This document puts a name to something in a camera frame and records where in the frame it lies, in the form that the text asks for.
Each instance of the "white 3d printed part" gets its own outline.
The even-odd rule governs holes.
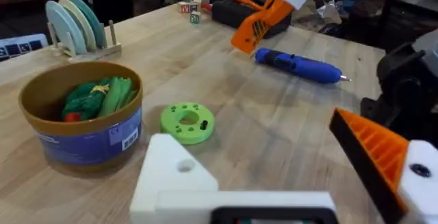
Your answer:
[[[221,192],[209,172],[171,135],[152,136],[132,199],[133,224],[208,224],[213,210],[301,207],[335,211],[327,192]]]

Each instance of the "container label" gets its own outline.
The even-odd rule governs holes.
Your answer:
[[[52,136],[39,132],[49,157],[72,165],[105,162],[128,149],[142,132],[142,108],[127,120],[103,131],[78,136]]]

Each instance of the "green ring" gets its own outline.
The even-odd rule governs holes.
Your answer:
[[[172,135],[183,145],[195,145],[205,141],[214,130],[213,113],[197,103],[177,103],[165,108],[161,115],[160,127],[163,133]]]

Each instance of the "black case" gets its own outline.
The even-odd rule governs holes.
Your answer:
[[[235,0],[222,0],[213,3],[211,18],[216,22],[237,29],[246,17],[255,12],[257,12],[256,9]],[[272,26],[263,38],[268,39],[284,32],[290,25],[291,17],[292,13],[287,15],[280,23]]]

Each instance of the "wooden letter block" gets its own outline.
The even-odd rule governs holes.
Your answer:
[[[178,2],[180,13],[190,13],[190,4],[187,2]]]
[[[190,12],[198,12],[198,4],[190,4]]]
[[[201,13],[200,12],[192,12],[190,14],[190,22],[192,24],[198,25],[201,22]]]

